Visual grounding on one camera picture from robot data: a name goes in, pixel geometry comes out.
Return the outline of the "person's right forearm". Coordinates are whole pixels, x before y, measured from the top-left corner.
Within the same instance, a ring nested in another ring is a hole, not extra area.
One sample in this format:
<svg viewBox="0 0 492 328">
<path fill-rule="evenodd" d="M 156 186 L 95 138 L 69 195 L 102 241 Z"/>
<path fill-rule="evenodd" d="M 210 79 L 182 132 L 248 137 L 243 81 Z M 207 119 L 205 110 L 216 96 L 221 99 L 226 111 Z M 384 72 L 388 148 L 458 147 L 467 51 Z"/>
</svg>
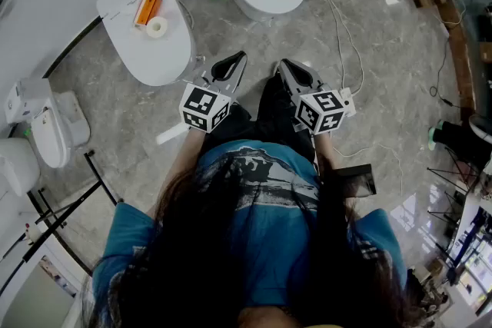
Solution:
<svg viewBox="0 0 492 328">
<path fill-rule="evenodd" d="M 337 161 L 337 155 L 328 133 L 314 136 L 314 149 L 320 179 L 325 181 L 337 174 L 340 163 Z"/>
</svg>

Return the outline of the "small white toilet grey base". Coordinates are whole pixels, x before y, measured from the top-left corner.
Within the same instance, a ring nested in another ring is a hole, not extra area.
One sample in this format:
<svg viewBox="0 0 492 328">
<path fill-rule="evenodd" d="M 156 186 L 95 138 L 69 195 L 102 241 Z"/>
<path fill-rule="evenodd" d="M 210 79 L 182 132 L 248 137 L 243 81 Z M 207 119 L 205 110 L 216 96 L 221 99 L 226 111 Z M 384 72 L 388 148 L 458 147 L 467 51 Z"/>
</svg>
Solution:
<svg viewBox="0 0 492 328">
<path fill-rule="evenodd" d="M 8 124 L 30 124 L 35 145 L 51 168 L 64 167 L 90 138 L 89 123 L 73 91 L 53 92 L 47 78 L 23 78 L 4 103 Z"/>
</svg>

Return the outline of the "white rounded fixture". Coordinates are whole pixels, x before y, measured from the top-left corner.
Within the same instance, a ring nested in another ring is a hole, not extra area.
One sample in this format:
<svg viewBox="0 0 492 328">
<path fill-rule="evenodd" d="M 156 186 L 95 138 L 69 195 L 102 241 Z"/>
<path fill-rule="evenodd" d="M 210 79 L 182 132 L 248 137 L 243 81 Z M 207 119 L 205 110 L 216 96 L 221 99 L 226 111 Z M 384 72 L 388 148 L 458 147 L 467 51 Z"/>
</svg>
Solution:
<svg viewBox="0 0 492 328">
<path fill-rule="evenodd" d="M 0 139 L 0 173 L 19 197 L 36 185 L 40 168 L 28 140 L 16 137 Z"/>
</svg>

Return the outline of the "person's blue t-shirt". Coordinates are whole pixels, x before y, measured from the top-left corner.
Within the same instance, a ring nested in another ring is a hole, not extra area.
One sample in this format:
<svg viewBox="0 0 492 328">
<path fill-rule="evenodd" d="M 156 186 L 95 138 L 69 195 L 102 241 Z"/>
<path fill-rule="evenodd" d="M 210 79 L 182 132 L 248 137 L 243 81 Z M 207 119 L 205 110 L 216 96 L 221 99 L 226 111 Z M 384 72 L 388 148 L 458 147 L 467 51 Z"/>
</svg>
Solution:
<svg viewBox="0 0 492 328">
<path fill-rule="evenodd" d="M 166 188 L 119 203 L 86 328 L 406 328 L 406 268 L 382 210 L 286 145 L 231 141 Z"/>
</svg>

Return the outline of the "white power strip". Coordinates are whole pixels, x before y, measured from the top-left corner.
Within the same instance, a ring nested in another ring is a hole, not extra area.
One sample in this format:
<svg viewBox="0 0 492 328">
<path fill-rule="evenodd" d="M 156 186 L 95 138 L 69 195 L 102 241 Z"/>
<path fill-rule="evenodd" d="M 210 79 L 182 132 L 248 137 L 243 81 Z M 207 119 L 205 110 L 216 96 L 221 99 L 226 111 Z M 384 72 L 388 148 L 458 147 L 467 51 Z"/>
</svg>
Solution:
<svg viewBox="0 0 492 328">
<path fill-rule="evenodd" d="M 356 109 L 350 88 L 342 88 L 340 90 L 340 95 L 344 103 L 346 117 L 353 117 L 356 114 Z"/>
</svg>

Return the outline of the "person's left forearm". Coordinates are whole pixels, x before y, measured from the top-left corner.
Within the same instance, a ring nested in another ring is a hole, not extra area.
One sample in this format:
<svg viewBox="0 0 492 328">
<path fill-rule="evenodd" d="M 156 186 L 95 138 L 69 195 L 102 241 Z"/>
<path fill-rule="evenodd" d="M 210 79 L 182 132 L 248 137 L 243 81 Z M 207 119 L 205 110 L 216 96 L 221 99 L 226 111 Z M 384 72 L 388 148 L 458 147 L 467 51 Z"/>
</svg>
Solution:
<svg viewBox="0 0 492 328">
<path fill-rule="evenodd" d="M 155 216 L 158 205 L 163 201 L 163 195 L 165 194 L 168 185 L 179 174 L 189 171 L 196 166 L 205 136 L 205 132 L 195 128 L 188 131 L 188 134 L 161 186 L 156 203 L 146 213 L 149 217 Z"/>
</svg>

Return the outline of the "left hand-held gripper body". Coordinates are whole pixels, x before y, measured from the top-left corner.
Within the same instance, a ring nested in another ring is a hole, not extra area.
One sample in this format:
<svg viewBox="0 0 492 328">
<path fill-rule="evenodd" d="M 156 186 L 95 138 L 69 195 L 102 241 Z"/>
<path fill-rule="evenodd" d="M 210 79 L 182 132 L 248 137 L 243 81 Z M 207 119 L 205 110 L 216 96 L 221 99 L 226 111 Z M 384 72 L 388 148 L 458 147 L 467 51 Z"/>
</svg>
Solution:
<svg viewBox="0 0 492 328">
<path fill-rule="evenodd" d="M 199 68 L 181 97 L 181 121 L 191 128 L 211 133 L 229 115 L 236 88 L 234 73 L 215 78 L 211 70 Z"/>
</svg>

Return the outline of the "black tripod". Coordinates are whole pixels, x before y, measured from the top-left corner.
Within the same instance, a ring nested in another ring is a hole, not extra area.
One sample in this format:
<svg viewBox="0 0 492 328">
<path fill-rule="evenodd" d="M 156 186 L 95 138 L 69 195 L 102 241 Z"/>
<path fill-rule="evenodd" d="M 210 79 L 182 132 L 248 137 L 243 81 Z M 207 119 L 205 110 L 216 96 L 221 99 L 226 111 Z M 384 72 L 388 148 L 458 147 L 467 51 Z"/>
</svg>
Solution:
<svg viewBox="0 0 492 328">
<path fill-rule="evenodd" d="M 434 241 L 448 248 L 471 225 L 480 207 L 475 194 L 480 180 L 478 168 L 451 149 L 445 149 L 444 163 L 430 166 L 427 173 L 433 181 L 427 214 L 436 226 Z"/>
</svg>

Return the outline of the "brown wooden ledge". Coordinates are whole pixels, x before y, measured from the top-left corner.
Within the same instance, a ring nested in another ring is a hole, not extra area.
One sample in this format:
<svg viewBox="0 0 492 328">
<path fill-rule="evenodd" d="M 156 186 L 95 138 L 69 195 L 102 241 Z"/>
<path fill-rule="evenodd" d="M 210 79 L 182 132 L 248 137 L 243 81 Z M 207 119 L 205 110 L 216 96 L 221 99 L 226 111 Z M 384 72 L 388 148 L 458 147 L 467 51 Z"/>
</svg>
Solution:
<svg viewBox="0 0 492 328">
<path fill-rule="evenodd" d="M 469 48 L 462 23 L 465 7 L 459 0 L 415 0 L 418 8 L 432 8 L 437 12 L 449 34 L 450 54 L 454 63 L 459 93 L 458 107 L 462 121 L 474 113 L 474 89 L 471 77 Z"/>
</svg>

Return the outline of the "black metal stand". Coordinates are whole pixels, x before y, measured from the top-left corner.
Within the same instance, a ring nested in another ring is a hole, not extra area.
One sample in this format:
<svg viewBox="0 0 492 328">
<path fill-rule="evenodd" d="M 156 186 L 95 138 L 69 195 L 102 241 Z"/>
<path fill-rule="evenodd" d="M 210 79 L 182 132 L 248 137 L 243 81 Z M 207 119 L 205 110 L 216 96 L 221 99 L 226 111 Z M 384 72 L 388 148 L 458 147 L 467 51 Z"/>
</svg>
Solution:
<svg viewBox="0 0 492 328">
<path fill-rule="evenodd" d="M 71 216 L 72 213 L 74 213 L 86 200 L 96 191 L 99 189 L 102 189 L 108 199 L 111 201 L 111 203 L 116 206 L 117 205 L 117 200 L 113 196 L 112 192 L 109 190 L 108 185 L 104 181 L 102 175 L 99 173 L 98 169 L 96 168 L 95 164 L 92 161 L 92 157 L 94 156 L 95 152 L 93 150 L 90 150 L 89 152 L 84 153 L 84 158 L 88 164 L 88 166 L 91 169 L 91 172 L 96 178 L 96 182 L 90 186 L 89 189 L 86 190 L 77 200 L 74 202 L 66 205 L 65 207 L 59 209 L 59 210 L 52 210 L 48 205 L 48 212 L 45 214 L 42 214 L 39 218 L 40 221 L 45 221 L 46 219 L 50 219 L 53 217 L 57 217 L 55 222 L 53 224 L 50 224 L 47 227 L 47 230 L 42 233 L 42 235 L 33 243 L 33 245 L 30 247 L 30 249 L 24 254 L 22 257 L 22 262 L 27 263 L 30 261 L 31 258 L 38 252 L 38 250 L 41 248 L 41 246 L 48 240 L 48 238 L 53 235 L 57 229 L 61 225 L 65 225 L 65 221 Z"/>
</svg>

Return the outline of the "plain white toilet paper roll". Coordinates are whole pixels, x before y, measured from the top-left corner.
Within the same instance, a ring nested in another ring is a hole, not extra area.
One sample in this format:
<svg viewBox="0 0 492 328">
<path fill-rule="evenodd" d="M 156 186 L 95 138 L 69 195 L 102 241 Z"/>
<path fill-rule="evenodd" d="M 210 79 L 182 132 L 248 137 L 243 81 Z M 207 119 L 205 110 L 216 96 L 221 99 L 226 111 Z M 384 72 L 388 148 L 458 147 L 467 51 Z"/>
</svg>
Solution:
<svg viewBox="0 0 492 328">
<path fill-rule="evenodd" d="M 168 20 L 161 16 L 151 18 L 146 25 L 146 34 L 150 38 L 161 38 L 168 30 Z"/>
</svg>

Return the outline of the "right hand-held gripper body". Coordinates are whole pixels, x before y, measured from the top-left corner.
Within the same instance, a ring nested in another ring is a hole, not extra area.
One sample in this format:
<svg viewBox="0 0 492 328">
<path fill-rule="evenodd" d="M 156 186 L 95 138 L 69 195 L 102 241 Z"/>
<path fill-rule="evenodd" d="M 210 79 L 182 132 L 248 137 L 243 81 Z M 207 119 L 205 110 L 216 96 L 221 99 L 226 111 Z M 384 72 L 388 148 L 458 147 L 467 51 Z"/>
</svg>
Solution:
<svg viewBox="0 0 492 328">
<path fill-rule="evenodd" d="M 295 106 L 293 126 L 296 132 L 313 135 L 337 130 L 345 117 L 345 101 L 341 94 L 321 80 L 302 86 L 291 82 L 288 93 Z"/>
</svg>

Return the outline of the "white round device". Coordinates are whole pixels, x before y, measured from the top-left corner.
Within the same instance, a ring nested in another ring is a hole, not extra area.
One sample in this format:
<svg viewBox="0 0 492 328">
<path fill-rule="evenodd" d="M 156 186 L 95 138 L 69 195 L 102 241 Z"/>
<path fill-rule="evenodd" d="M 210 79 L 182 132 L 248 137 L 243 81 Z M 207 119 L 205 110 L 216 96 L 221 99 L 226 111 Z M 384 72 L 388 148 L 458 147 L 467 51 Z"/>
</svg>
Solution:
<svg viewBox="0 0 492 328">
<path fill-rule="evenodd" d="M 482 140 L 492 145 L 492 121 L 482 117 L 479 114 L 473 114 L 469 117 L 468 123 L 470 129 Z"/>
</svg>

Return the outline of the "white toilet with flat lid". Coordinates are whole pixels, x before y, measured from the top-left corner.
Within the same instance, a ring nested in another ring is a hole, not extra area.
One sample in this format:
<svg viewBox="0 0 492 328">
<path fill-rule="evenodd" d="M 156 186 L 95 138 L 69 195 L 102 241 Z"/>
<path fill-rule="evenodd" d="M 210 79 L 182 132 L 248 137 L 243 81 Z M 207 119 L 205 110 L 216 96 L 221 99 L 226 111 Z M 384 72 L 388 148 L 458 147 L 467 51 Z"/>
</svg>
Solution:
<svg viewBox="0 0 492 328">
<path fill-rule="evenodd" d="M 178 0 L 162 0 L 156 16 L 168 20 L 161 38 L 150 38 L 146 25 L 134 25 L 141 0 L 97 0 L 104 27 L 121 60 L 141 83 L 162 86 L 183 78 L 196 63 L 196 45 Z"/>
</svg>

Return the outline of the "black phone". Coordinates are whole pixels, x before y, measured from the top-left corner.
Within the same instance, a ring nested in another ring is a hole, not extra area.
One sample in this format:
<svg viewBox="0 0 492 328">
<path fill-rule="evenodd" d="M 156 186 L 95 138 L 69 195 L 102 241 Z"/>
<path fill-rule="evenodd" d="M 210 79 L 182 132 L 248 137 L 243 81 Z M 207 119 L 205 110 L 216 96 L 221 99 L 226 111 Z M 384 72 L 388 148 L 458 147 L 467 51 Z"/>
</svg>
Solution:
<svg viewBox="0 0 492 328">
<path fill-rule="evenodd" d="M 377 193 L 371 164 L 335 170 L 345 198 L 364 198 Z"/>
</svg>

